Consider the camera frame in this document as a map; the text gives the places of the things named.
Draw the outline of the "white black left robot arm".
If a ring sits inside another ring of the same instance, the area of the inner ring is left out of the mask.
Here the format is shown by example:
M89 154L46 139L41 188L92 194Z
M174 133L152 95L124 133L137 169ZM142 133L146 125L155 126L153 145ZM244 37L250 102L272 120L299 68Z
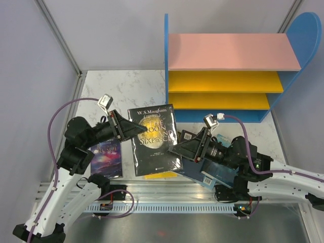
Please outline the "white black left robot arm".
M64 149L55 163L54 179L34 215L26 223L16 225L13 235L24 242L64 242L68 227L88 205L114 193L109 179L93 174L81 192L70 202L66 201L94 157L90 148L110 139L128 141L146 130L116 110L109 112L106 122L94 127L81 116L72 118L64 134Z

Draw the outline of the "yellow Little Prince book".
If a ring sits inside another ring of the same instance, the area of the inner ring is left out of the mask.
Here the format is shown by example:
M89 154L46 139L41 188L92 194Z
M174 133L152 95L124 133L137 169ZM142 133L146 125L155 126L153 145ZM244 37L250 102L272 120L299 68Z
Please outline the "yellow Little Prince book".
M175 172L162 172L156 174L145 175L144 179L165 179L165 178L174 178L177 177L177 173Z

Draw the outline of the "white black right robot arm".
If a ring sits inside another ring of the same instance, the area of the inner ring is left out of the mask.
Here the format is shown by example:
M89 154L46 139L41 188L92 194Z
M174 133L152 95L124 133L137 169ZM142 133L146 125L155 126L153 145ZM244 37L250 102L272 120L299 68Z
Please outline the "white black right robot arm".
M212 169L224 166L235 171L233 185L216 187L218 200L294 198L323 211L322 174L293 168L258 153L243 136L235 137L226 147L203 128L190 140L170 146L169 152L195 163L208 162Z

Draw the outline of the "black Moon and Sixpence book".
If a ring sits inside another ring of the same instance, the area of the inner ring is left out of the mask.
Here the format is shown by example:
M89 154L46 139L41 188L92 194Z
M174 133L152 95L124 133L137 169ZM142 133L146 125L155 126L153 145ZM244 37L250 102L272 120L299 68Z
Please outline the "black Moon and Sixpence book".
M181 156L169 152L178 144L178 133L172 104L133 108L129 120L146 127L132 138L135 176L146 176L183 169Z

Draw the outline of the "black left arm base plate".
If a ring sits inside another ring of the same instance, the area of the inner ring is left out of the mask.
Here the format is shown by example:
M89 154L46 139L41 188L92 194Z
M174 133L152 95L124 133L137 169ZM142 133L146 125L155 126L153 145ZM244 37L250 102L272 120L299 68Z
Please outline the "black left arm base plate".
M115 191L115 190L126 190L127 189L127 185L110 185L109 187L106 186L102 189L101 192L101 196L106 195L107 193L111 192L111 191ZM118 191L118 192L113 192L110 195L107 195L103 198L101 198L100 200L105 200L105 201L115 201L115 200L125 200L126 198L126 193L123 191Z

